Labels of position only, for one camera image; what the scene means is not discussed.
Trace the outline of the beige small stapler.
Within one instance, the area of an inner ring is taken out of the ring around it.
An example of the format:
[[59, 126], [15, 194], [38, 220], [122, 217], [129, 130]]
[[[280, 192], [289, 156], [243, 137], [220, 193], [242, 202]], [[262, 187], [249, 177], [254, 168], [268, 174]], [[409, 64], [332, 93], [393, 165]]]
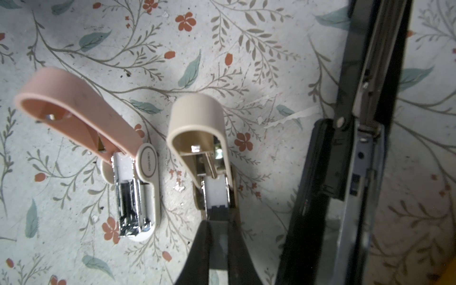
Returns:
[[209, 95], [183, 95], [172, 106], [166, 142], [190, 177], [203, 218], [228, 221], [239, 204], [222, 105]]

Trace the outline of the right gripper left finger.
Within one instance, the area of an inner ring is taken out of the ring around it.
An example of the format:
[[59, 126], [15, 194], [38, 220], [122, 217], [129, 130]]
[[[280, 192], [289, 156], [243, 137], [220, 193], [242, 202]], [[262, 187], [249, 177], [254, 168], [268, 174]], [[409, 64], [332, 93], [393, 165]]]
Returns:
[[212, 234], [210, 223], [203, 220], [198, 227], [185, 265], [176, 285], [208, 285]]

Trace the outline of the pink small stapler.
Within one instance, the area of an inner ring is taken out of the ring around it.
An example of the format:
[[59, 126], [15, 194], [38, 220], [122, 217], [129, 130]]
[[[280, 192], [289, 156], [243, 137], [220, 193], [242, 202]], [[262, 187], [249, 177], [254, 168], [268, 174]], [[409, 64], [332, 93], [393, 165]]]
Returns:
[[41, 68], [15, 96], [20, 110], [85, 147], [115, 187], [119, 237], [143, 242], [159, 227], [159, 162], [152, 144], [84, 80]]

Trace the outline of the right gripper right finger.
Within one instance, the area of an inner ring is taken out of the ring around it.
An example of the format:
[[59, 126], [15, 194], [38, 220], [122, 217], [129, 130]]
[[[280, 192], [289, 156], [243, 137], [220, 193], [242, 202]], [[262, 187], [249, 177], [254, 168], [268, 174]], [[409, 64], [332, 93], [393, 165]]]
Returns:
[[242, 236], [238, 210], [229, 212], [228, 282], [230, 285], [262, 285]]

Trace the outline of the black stapler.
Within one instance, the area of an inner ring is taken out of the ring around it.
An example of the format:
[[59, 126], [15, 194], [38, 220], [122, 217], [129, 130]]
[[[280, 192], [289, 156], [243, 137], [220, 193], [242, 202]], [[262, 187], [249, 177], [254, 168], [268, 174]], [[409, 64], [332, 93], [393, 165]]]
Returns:
[[352, 1], [334, 117], [312, 130], [278, 285], [365, 279], [411, 1]]

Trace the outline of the yellow plastic tray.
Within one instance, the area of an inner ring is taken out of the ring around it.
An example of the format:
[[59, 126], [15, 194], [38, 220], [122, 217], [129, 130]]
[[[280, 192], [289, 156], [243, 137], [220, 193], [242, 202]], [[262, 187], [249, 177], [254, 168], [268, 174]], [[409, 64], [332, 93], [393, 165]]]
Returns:
[[456, 285], [456, 259], [445, 265], [444, 271], [435, 285]]

